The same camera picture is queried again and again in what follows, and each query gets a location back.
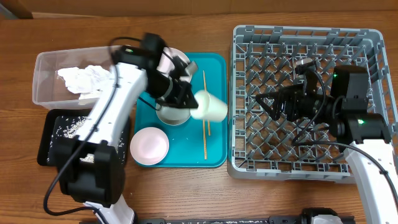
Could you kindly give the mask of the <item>grey dishwasher rack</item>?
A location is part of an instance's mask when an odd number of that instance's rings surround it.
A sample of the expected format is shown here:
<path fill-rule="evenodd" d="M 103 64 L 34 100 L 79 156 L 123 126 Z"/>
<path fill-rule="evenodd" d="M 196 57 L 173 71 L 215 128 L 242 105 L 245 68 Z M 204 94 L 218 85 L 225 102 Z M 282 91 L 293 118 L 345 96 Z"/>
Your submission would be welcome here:
<path fill-rule="evenodd" d="M 297 82 L 295 64 L 310 58 L 331 89 L 337 65 L 357 65 L 369 74 L 368 111 L 383 115 L 397 144 L 397 106 L 386 46 L 376 29 L 290 26 L 234 28 L 231 45 L 228 173 L 239 179 L 330 180 L 352 184 L 349 165 L 326 124 L 285 115 L 273 120 L 256 102 L 261 93 Z"/>

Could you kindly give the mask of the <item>white napkin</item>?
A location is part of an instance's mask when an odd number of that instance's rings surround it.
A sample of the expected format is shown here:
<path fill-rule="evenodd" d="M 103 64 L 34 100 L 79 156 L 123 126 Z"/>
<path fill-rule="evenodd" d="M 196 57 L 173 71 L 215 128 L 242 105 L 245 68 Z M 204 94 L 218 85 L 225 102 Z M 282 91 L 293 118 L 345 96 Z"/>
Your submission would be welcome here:
<path fill-rule="evenodd" d="M 114 75 L 99 65 L 89 65 L 86 68 L 62 68 L 57 72 L 68 91 L 79 94 L 79 100 L 99 98 Z"/>

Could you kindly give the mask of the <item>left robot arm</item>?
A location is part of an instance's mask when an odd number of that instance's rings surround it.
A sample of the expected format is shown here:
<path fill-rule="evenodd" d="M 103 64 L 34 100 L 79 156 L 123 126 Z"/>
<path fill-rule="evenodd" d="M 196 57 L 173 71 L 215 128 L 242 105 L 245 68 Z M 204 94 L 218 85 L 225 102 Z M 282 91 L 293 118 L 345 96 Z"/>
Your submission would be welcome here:
<path fill-rule="evenodd" d="M 46 213 L 62 216 L 91 210 L 101 223 L 134 223 L 136 213 L 124 197 L 125 171 L 117 152 L 119 138 L 140 95 L 147 92 L 161 106 L 196 109 L 192 86 L 181 80 L 198 66 L 178 57 L 165 76 L 157 67 L 167 44 L 161 36 L 146 33 L 139 46 L 108 44 L 113 82 L 108 85 L 83 126 L 72 138 L 55 140 L 53 156 L 58 174 L 43 202 Z"/>

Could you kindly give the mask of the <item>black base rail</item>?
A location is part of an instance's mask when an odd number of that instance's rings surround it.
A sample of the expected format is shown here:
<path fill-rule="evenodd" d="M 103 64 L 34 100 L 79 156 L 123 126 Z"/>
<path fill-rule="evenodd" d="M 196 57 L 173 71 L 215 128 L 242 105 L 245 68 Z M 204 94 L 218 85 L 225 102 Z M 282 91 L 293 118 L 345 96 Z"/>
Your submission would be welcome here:
<path fill-rule="evenodd" d="M 310 224 L 315 218 L 325 218 L 326 223 L 355 224 L 354 216 L 339 216 L 331 208 L 304 208 L 300 215 L 271 215 L 265 218 L 224 218 L 224 219 L 185 219 L 170 220 L 164 218 L 134 219 L 139 224 Z"/>

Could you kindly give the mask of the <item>small white plate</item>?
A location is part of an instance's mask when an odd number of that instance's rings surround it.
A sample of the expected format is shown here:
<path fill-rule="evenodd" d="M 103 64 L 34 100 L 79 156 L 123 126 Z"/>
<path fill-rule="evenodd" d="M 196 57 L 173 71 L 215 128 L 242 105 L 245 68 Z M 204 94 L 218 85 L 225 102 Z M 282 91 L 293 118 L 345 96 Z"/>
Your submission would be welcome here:
<path fill-rule="evenodd" d="M 132 158 L 145 166 L 161 162 L 169 151 L 169 139 L 159 128 L 148 127 L 133 135 L 130 142 Z"/>

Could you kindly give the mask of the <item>clear plastic waste bin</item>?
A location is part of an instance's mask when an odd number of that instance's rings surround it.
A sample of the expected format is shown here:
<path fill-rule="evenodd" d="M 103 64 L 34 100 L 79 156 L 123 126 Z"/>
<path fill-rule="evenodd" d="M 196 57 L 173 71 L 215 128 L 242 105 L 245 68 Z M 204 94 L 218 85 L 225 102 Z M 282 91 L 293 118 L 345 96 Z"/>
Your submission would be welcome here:
<path fill-rule="evenodd" d="M 113 81 L 107 47 L 58 50 L 38 54 L 32 101 L 49 110 L 87 109 Z"/>

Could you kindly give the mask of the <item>black plastic tray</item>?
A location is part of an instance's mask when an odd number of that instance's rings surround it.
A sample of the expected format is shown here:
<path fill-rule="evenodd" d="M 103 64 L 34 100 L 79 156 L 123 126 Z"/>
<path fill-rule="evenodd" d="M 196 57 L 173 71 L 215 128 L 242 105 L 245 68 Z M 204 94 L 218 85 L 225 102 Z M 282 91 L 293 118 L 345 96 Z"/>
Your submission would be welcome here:
<path fill-rule="evenodd" d="M 90 111 L 90 109 L 53 109 L 47 113 L 37 154 L 37 163 L 39 165 L 55 166 L 55 156 L 53 151 L 55 149 L 55 141 L 61 137 L 73 138 L 77 130 L 85 123 L 86 117 L 89 115 Z M 126 151 L 129 146 L 130 127 L 131 120 L 128 118 L 118 140 L 117 155 L 119 156 L 122 166 L 126 163 Z M 81 157 L 80 161 L 94 164 L 94 152 L 88 152 L 88 155 L 84 158 Z"/>

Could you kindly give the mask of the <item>teal serving tray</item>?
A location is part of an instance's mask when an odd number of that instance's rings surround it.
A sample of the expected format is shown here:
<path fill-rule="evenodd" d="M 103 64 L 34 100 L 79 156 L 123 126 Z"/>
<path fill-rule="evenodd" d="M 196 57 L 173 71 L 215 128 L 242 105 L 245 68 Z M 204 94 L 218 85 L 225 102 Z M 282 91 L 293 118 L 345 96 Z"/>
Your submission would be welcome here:
<path fill-rule="evenodd" d="M 207 91 L 218 99 L 227 100 L 226 62 L 216 53 L 187 53 L 189 60 L 196 62 L 198 71 L 191 79 L 192 92 L 204 90 L 203 70 L 206 76 Z M 209 167 L 222 165 L 228 152 L 228 119 L 211 122 L 211 136 L 206 136 L 207 160 L 204 160 L 202 121 L 189 118 L 183 124 L 171 126 L 161 122 L 156 110 L 142 101 L 136 104 L 134 132 L 143 128 L 161 129 L 169 139 L 169 151 L 158 164 L 144 167 Z"/>

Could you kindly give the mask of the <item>wooden chopstick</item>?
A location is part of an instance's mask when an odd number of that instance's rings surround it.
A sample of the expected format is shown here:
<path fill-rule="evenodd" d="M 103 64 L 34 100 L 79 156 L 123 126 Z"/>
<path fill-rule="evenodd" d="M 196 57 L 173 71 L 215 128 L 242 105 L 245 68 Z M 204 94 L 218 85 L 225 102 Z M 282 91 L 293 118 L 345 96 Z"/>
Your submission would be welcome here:
<path fill-rule="evenodd" d="M 206 121 L 202 120 L 203 128 L 203 150 L 204 150 L 204 160 L 207 160 L 207 149 L 206 149 Z"/>
<path fill-rule="evenodd" d="M 205 71 L 204 70 L 203 70 L 203 85 L 204 85 L 204 90 L 207 91 L 206 76 L 205 76 Z M 211 136 L 210 121 L 207 120 L 206 122 L 207 122 L 208 135 Z"/>

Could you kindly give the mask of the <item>large white plate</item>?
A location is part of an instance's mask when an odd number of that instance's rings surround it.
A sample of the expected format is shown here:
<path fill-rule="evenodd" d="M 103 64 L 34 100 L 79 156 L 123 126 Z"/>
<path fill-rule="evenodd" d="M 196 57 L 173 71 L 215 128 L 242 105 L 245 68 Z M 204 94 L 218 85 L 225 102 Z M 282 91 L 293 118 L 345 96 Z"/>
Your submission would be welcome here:
<path fill-rule="evenodd" d="M 189 58 L 182 51 L 165 47 L 157 70 L 163 74 L 169 74 L 175 68 L 174 64 L 187 65 L 189 63 Z"/>

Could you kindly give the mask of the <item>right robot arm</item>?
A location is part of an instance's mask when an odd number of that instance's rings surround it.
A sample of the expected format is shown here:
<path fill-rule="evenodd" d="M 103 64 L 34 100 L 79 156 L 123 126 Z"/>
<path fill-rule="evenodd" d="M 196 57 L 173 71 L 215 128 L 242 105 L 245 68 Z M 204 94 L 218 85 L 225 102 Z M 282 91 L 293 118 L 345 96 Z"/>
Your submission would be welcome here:
<path fill-rule="evenodd" d="M 368 223 L 397 223 L 397 169 L 392 136 L 381 114 L 368 112 L 368 71 L 338 65 L 326 91 L 315 62 L 295 66 L 302 82 L 256 95 L 256 102 L 273 119 L 308 118 L 326 123 L 351 168 Z"/>

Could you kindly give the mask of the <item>rice leftovers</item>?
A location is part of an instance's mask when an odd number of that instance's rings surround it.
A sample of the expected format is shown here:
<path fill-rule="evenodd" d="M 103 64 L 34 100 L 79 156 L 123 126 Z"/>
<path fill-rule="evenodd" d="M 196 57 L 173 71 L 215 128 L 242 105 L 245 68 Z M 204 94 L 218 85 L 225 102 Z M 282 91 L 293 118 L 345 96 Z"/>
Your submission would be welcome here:
<path fill-rule="evenodd" d="M 49 150 L 46 158 L 47 166 L 55 165 L 55 159 L 53 156 L 55 140 L 60 137 L 74 137 L 77 130 L 84 125 L 85 121 L 86 116 L 59 116 L 56 118 L 55 126 L 53 128 L 52 134 L 50 135 L 49 146 L 47 147 Z M 121 159 L 122 165 L 126 163 L 126 151 L 128 147 L 127 140 L 130 134 L 130 126 L 130 119 L 128 119 L 124 129 L 121 131 L 118 141 L 118 156 Z"/>

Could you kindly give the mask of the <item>grey metal bowl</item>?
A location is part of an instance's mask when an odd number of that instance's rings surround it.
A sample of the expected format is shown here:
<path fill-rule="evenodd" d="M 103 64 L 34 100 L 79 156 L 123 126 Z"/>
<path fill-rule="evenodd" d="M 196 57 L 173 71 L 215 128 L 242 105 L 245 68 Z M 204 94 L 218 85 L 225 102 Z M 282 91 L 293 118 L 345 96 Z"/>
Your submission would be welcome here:
<path fill-rule="evenodd" d="M 171 108 L 156 104 L 156 115 L 161 122 L 171 125 L 178 126 L 183 124 L 190 118 L 189 109 Z"/>

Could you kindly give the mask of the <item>white cup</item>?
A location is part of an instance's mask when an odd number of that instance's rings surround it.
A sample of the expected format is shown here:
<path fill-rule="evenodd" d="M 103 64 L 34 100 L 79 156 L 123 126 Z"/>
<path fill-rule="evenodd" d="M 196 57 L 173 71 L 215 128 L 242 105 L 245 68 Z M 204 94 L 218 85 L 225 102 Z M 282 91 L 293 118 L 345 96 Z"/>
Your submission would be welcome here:
<path fill-rule="evenodd" d="M 198 108 L 190 109 L 193 119 L 204 119 L 212 122 L 222 122 L 228 113 L 228 105 L 216 96 L 205 90 L 200 90 L 194 95 Z"/>

